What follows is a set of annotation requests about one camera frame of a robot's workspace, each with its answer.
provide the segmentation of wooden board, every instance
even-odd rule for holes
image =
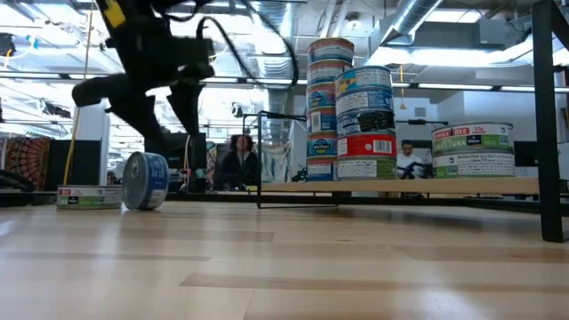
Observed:
[[[537,178],[485,178],[434,180],[368,180],[306,183],[267,183],[263,191],[378,191],[442,194],[539,194]]]

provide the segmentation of tuna can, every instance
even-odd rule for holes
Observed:
[[[514,152],[512,124],[455,124],[433,131],[433,154],[443,155],[477,150]]]
[[[58,209],[120,209],[122,186],[58,186]]]
[[[308,85],[333,82],[336,76],[350,69],[352,69],[352,65],[346,61],[320,60],[307,68]]]
[[[336,156],[336,132],[317,132],[309,134],[308,156]]]
[[[124,166],[124,204],[130,210],[156,209],[168,194],[169,178],[163,156],[134,152]]]
[[[397,157],[394,132],[383,134],[353,134],[337,142],[338,156],[392,156]]]
[[[309,45],[309,65],[320,60],[342,60],[352,63],[354,44],[344,38],[319,39]]]
[[[336,162],[338,180],[393,180],[397,159],[393,156],[343,156]]]
[[[308,158],[309,181],[334,181],[335,156],[313,156]]]
[[[336,131],[336,108],[313,108],[306,114],[309,132]]]
[[[393,91],[391,87],[391,71],[381,66],[367,66],[347,70],[334,79],[336,97],[356,89],[375,87]]]
[[[344,93],[336,99],[338,116],[359,109],[393,112],[393,92],[368,87]]]
[[[334,83],[321,83],[311,85],[306,90],[307,109],[320,107],[333,107],[336,105],[334,96]]]
[[[383,133],[395,130],[394,114],[390,111],[362,110],[337,117],[338,137],[359,133]]]
[[[438,179],[514,177],[514,158],[510,153],[490,151],[435,156],[433,169]]]

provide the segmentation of wooden floor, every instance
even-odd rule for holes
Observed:
[[[0,319],[569,319],[569,244],[467,208],[2,209]]]

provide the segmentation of stack of tuna cans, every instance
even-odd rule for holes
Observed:
[[[391,72],[380,66],[354,68],[334,80],[338,180],[396,177],[397,141]]]
[[[514,126],[455,124],[433,131],[436,178],[491,178],[516,175]]]
[[[354,44],[342,38],[316,40],[309,46],[307,132],[309,181],[334,181],[336,162],[336,76],[352,69]]]

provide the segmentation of dark jacket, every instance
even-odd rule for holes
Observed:
[[[235,150],[230,151],[218,169],[215,179],[216,188],[234,188],[243,185],[257,184],[257,155],[251,152],[243,165],[239,162],[239,155]]]

